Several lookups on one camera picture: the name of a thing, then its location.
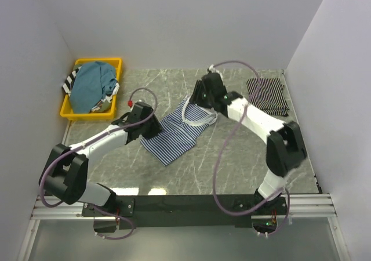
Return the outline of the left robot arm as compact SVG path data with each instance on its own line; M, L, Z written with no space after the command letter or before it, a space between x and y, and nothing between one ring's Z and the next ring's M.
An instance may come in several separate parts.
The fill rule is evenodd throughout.
M54 146L39 179L40 193L50 193L68 205L76 202L95 205L104 216L116 212L116 193L102 184L89 182L89 168L110 151L140 136L152 138L161 131L154 108L138 101L130 112L89 139L71 146Z

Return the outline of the blue white striped tank top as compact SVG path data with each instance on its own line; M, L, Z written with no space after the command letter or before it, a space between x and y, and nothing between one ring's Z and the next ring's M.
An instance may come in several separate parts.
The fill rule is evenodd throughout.
M141 145L160 163L168 166L192 149L204 130L213 125L217 113L190 103L186 96L176 109L160 121L162 132L153 138L140 140Z

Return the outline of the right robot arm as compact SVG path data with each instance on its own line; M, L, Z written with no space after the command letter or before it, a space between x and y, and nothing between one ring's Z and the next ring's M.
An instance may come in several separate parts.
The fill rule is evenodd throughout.
M247 215L254 211L269 213L275 206L274 199L282 194L289 173L307 159L307 150L298 123L276 119L250 104L241 94L228 92L217 72L210 72L196 81L189 102L213 109L236 121L236 128L248 128L265 143L268 170L255 192L254 206L247 211L223 211L232 216Z

